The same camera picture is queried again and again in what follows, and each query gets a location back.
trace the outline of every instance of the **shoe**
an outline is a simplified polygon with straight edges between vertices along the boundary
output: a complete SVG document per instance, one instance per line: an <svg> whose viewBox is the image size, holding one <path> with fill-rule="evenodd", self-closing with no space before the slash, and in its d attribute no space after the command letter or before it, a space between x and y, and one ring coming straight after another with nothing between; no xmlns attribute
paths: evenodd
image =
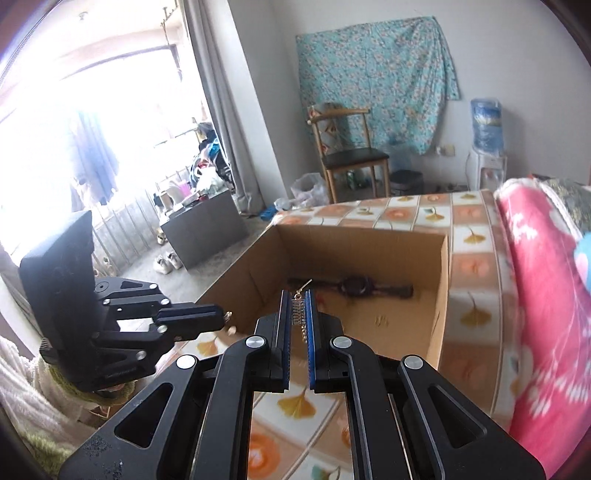
<svg viewBox="0 0 591 480"><path fill-rule="evenodd" d="M168 241L161 228L159 228L156 233L156 241L159 245L164 245Z"/></svg>
<svg viewBox="0 0 591 480"><path fill-rule="evenodd" d="M158 273L162 273L164 275L168 275L172 272L173 266L172 264L166 260L162 255L159 255L154 260L154 269Z"/></svg>
<svg viewBox="0 0 591 480"><path fill-rule="evenodd" d="M166 260L172 263L175 270L178 270L179 268L183 267L183 262L181 262L181 259L174 252L166 254Z"/></svg>

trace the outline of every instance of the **blue water jug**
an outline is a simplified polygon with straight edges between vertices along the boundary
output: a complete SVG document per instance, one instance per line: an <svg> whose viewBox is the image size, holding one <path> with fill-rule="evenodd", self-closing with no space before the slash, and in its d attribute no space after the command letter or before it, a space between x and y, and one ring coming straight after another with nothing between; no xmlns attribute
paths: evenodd
<svg viewBox="0 0 591 480"><path fill-rule="evenodd" d="M471 105L474 148L489 155L501 156L505 152L505 141L500 101L494 98L476 98Z"/></svg>

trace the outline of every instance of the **cardboard box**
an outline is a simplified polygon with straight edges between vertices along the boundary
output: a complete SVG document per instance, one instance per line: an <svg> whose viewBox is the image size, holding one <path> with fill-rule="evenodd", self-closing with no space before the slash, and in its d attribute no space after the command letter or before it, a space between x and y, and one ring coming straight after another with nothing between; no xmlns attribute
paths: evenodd
<svg viewBox="0 0 591 480"><path fill-rule="evenodd" d="M218 334L229 345L252 334L260 317L278 310L289 278L337 282L368 276L377 285L412 284L415 294L410 300L347 299L331 289L315 293L319 310L339 317L346 335L367 343L379 355L400 359L413 353L437 368L447 309L447 252L447 238L429 233L275 225L198 303L216 303L233 313L230 324L240 335ZM294 326L292 378L306 375L306 362L300 327Z"/></svg>

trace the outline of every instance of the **trash can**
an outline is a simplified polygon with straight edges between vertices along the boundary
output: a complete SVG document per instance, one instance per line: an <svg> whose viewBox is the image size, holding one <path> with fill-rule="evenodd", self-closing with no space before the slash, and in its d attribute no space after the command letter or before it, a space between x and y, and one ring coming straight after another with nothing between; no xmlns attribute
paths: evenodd
<svg viewBox="0 0 591 480"><path fill-rule="evenodd" d="M398 170L390 175L393 197L422 195L425 190L423 174L414 170Z"/></svg>

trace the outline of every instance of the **black chair seat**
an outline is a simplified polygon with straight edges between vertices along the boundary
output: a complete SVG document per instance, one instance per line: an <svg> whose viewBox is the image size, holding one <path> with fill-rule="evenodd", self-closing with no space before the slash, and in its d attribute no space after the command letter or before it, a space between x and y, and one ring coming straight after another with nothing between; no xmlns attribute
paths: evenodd
<svg viewBox="0 0 591 480"><path fill-rule="evenodd" d="M360 163L387 160L390 156L376 148L355 148L342 152L331 153L323 159L326 170L350 167Z"/></svg>

